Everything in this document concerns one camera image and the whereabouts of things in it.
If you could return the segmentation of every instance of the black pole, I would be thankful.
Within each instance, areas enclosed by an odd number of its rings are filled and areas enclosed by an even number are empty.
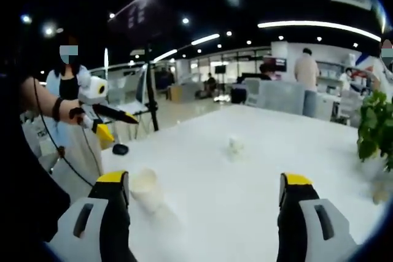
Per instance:
[[[147,44],[147,46],[145,47],[145,58],[146,58],[146,63],[147,63],[146,88],[147,88],[147,97],[149,99],[148,108],[149,108],[150,113],[152,115],[154,132],[156,132],[156,131],[158,131],[158,121],[157,121],[158,104],[154,100],[154,91],[153,91],[153,85],[152,85],[152,71],[151,71],[152,65],[150,63],[150,45],[149,44]]]

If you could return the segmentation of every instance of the white wall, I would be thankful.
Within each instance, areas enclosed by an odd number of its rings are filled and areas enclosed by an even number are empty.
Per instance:
[[[294,69],[296,60],[303,54],[303,49],[307,47],[313,52],[313,58],[316,61],[326,61],[329,63],[343,63],[343,60],[350,54],[355,54],[356,60],[360,57],[361,52],[350,50],[342,47],[306,44],[306,43],[289,43],[287,57],[287,72],[283,73],[282,79],[286,81],[295,81]]]

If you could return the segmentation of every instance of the paper cup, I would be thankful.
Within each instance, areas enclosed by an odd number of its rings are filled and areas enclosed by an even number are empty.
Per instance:
[[[131,176],[131,195],[149,213],[155,213],[163,205],[163,192],[157,175],[151,169],[143,169]]]

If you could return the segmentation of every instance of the black ceiling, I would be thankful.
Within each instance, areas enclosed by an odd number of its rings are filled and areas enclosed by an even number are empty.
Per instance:
[[[52,21],[77,36],[83,63],[89,67],[103,65],[105,47],[110,48],[111,63],[127,62],[132,50],[125,38],[108,32],[107,19],[110,12],[117,12],[132,0],[7,0],[12,8],[10,24],[20,23],[21,13],[28,13],[33,23],[21,34],[11,34],[10,40],[37,48],[41,54],[37,57],[38,67],[53,67],[60,62],[57,56],[58,44],[53,39],[44,39],[41,34],[42,24]],[[269,45],[283,35],[292,42],[316,43],[321,36],[323,44],[332,44],[351,48],[353,43],[359,44],[358,50],[373,53],[377,49],[376,42],[358,34],[325,28],[271,28],[258,29],[257,24],[265,21],[279,20],[318,20],[331,21],[364,29],[380,35],[381,29],[375,14],[354,6],[331,2],[329,0],[165,0],[168,7],[176,12],[178,25],[170,34],[165,34],[152,41],[152,56],[158,56],[174,48],[182,48],[192,40],[214,33],[221,38],[207,42],[201,47],[188,47],[179,51],[177,56],[198,56],[221,50],[247,47],[247,40],[252,47]],[[384,3],[388,12],[392,6]],[[187,26],[182,25],[183,17],[190,19]],[[233,32],[231,38],[225,32]]]

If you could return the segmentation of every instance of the white shirt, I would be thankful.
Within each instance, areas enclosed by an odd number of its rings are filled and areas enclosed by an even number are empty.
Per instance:
[[[295,78],[297,82],[303,84],[307,90],[317,91],[317,78],[319,68],[311,55],[304,53],[301,58],[296,60]]]
[[[349,82],[350,79],[346,73],[342,73],[339,80],[343,82],[343,86],[341,90],[350,90],[351,89],[351,83]]]

